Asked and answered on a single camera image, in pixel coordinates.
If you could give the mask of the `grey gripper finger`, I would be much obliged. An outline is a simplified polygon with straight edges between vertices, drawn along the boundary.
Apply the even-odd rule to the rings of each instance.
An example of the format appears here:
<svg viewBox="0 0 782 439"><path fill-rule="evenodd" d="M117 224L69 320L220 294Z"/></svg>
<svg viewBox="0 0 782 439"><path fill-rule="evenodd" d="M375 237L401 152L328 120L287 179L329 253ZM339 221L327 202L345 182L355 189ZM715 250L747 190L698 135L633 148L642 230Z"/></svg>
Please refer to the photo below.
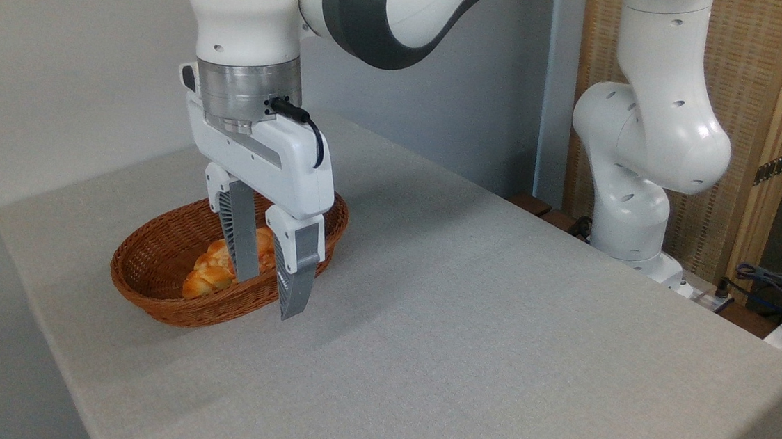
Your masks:
<svg viewBox="0 0 782 439"><path fill-rule="evenodd" d="M209 205L221 222L234 273L240 282L259 275L255 193L216 163L204 171Z"/></svg>
<svg viewBox="0 0 782 439"><path fill-rule="evenodd" d="M283 320L297 316L307 307L316 267L326 256L324 221L321 214L300 221L287 214L280 205L273 205L266 211L266 222L274 236Z"/></svg>

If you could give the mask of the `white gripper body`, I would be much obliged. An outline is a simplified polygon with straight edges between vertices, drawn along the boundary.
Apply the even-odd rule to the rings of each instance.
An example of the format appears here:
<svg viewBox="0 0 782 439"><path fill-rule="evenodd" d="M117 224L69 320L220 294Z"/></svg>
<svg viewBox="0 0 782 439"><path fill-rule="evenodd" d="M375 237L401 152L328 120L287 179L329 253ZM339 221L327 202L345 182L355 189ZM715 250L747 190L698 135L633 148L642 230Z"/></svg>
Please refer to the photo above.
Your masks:
<svg viewBox="0 0 782 439"><path fill-rule="evenodd" d="M186 105L198 150L296 219L324 214L334 204L331 154L317 137L284 116L255 123L250 134L225 131L207 122L201 99L187 92Z"/></svg>

